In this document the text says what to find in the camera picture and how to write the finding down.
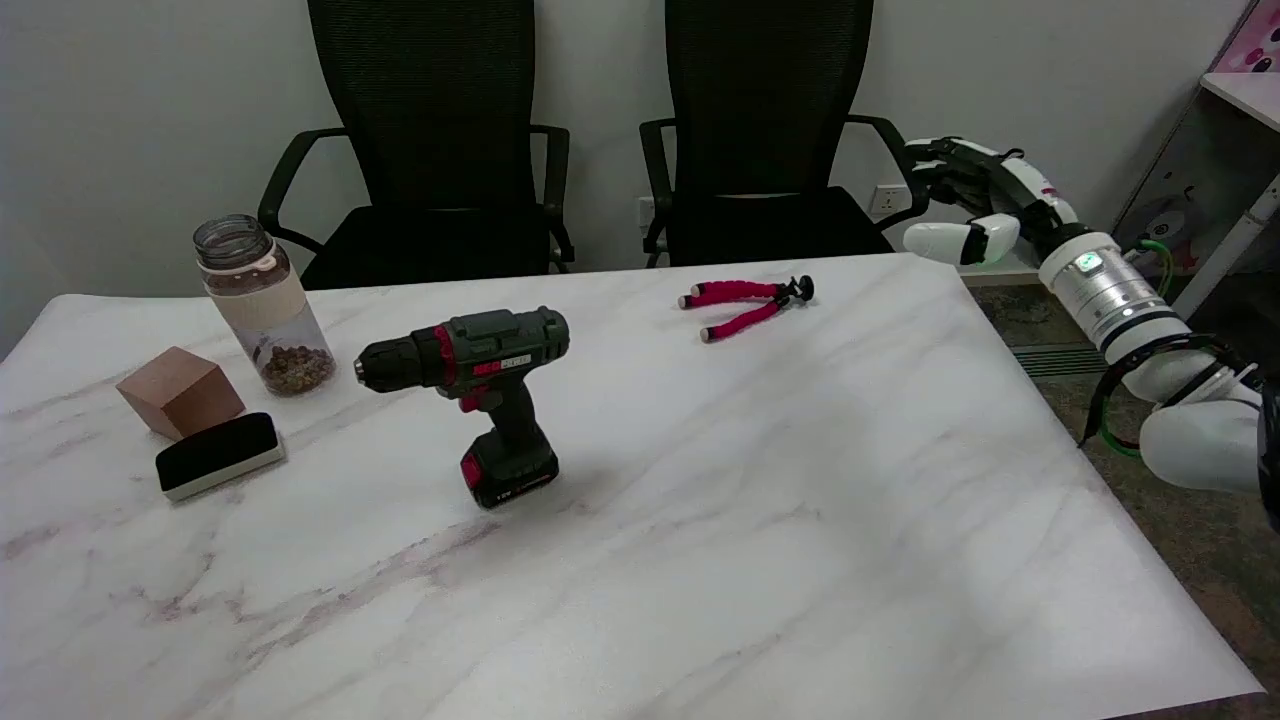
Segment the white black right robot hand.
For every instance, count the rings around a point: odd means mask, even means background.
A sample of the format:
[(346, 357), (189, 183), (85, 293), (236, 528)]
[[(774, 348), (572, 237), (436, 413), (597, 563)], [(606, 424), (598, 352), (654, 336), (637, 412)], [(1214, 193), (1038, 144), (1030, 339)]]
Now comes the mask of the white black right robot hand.
[(1020, 240), (1043, 259), (1091, 233), (1020, 149), (1001, 152), (959, 137), (914, 140), (905, 149), (914, 161), (910, 179), (927, 197), (970, 215), (964, 223), (908, 227), (902, 234), (908, 252), (954, 266), (980, 266), (1002, 260)]

